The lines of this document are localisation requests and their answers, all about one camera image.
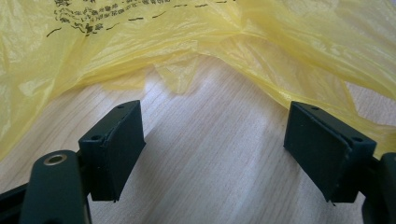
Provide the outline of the yellow plastic bag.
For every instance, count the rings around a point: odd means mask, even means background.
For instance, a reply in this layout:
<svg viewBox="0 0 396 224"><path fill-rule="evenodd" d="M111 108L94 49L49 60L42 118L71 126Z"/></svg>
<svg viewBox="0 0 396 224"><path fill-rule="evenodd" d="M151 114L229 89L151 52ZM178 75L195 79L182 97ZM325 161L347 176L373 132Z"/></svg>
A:
<svg viewBox="0 0 396 224"><path fill-rule="evenodd" d="M360 117L347 90L396 101L396 0L0 0L0 160L62 93L125 89L148 66L183 92L201 55L396 152L396 126Z"/></svg>

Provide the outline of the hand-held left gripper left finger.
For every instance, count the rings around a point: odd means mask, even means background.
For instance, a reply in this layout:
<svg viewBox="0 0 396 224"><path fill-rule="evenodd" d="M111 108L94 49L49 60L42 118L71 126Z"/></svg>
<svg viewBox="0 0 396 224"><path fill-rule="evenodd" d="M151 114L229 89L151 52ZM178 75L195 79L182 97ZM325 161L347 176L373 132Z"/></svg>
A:
<svg viewBox="0 0 396 224"><path fill-rule="evenodd" d="M94 201L118 201L145 146L140 101L115 106L79 140Z"/></svg>

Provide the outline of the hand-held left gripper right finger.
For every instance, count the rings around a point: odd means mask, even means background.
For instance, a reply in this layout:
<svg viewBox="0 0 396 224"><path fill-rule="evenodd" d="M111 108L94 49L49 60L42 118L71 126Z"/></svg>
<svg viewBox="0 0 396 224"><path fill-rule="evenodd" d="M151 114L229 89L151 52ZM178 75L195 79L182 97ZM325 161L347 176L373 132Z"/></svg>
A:
<svg viewBox="0 0 396 224"><path fill-rule="evenodd" d="M322 192L326 201L352 203L361 172L373 158L376 141L321 108L290 104L284 148Z"/></svg>

